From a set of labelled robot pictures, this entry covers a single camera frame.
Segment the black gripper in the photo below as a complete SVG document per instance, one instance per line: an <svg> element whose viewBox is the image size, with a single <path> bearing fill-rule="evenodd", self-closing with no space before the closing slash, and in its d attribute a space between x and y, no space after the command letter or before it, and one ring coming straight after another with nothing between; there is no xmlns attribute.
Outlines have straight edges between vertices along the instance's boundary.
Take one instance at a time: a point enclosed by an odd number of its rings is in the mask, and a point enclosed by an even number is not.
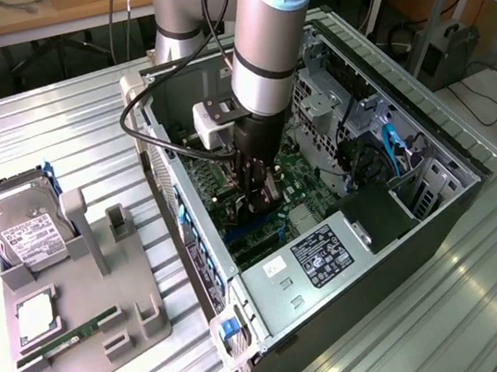
<svg viewBox="0 0 497 372"><path fill-rule="evenodd" d="M253 113L235 122L233 143L243 163L261 161L269 166L274 162L280 149L286 116L285 110L271 116Z"/></svg>

